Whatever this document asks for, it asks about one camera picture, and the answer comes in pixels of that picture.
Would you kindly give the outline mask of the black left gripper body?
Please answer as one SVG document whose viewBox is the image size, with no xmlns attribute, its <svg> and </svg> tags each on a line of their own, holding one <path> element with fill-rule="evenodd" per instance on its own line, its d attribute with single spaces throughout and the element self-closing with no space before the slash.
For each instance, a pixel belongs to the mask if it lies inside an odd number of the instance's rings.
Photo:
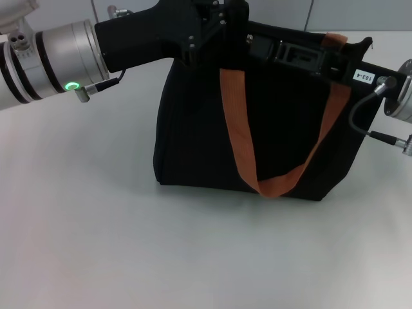
<svg viewBox="0 0 412 309">
<path fill-rule="evenodd" d="M 160 59 L 188 66 L 191 1 L 159 1 L 153 7 L 95 25 L 103 60 L 111 73 Z"/>
</svg>

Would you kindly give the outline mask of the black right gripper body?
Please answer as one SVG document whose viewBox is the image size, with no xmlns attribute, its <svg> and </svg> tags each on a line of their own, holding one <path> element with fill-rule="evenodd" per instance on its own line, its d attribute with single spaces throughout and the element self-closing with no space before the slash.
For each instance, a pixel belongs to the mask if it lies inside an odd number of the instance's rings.
<svg viewBox="0 0 412 309">
<path fill-rule="evenodd" d="M 341 57 L 341 94 L 351 92 L 379 97 L 399 97 L 406 88 L 406 74 L 358 58 Z"/>
</svg>

